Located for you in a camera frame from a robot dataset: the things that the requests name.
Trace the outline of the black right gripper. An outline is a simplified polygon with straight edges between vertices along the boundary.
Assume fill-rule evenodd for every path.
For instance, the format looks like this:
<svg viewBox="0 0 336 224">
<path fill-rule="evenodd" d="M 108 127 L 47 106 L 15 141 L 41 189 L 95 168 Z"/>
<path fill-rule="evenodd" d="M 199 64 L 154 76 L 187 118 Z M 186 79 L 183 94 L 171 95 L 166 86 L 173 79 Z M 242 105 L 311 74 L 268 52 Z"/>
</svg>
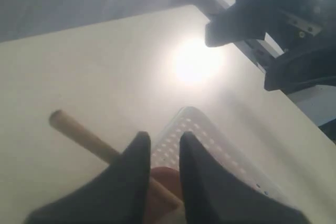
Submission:
<svg viewBox="0 0 336 224">
<path fill-rule="evenodd" d="M 205 26 L 205 44 L 261 40 L 269 35 L 283 51 L 301 47 L 335 57 L 335 0 L 236 0 L 235 9 Z"/>
</svg>

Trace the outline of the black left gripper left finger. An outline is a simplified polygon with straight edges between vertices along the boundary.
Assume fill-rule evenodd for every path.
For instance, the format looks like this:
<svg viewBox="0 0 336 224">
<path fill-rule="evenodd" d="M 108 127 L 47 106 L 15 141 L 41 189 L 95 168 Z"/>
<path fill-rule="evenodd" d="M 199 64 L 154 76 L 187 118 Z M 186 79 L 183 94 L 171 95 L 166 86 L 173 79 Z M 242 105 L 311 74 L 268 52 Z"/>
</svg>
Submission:
<svg viewBox="0 0 336 224">
<path fill-rule="evenodd" d="M 125 151 L 89 183 L 34 210 L 26 223 L 143 223 L 151 141 L 138 132 Z"/>
</svg>

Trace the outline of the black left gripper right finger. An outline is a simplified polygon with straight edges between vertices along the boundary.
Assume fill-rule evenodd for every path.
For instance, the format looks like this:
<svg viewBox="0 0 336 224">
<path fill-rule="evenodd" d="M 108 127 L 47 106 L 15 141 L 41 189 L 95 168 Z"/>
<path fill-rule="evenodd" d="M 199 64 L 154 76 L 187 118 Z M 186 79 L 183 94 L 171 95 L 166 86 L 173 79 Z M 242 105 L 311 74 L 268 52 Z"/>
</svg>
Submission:
<svg viewBox="0 0 336 224">
<path fill-rule="evenodd" d="M 228 172 L 192 132 L 181 136 L 179 156 L 187 223 L 309 223 Z"/>
</svg>

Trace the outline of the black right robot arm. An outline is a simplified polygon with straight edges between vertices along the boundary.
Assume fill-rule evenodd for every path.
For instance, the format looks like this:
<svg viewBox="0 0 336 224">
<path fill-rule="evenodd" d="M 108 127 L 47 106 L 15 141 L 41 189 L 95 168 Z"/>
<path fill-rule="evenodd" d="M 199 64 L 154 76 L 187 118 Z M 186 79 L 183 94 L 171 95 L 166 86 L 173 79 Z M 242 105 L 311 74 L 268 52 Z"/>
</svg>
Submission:
<svg viewBox="0 0 336 224">
<path fill-rule="evenodd" d="M 335 85 L 335 0 L 235 0 L 205 27 L 209 47 L 266 36 L 282 49 L 266 59 L 266 90 Z"/>
</svg>

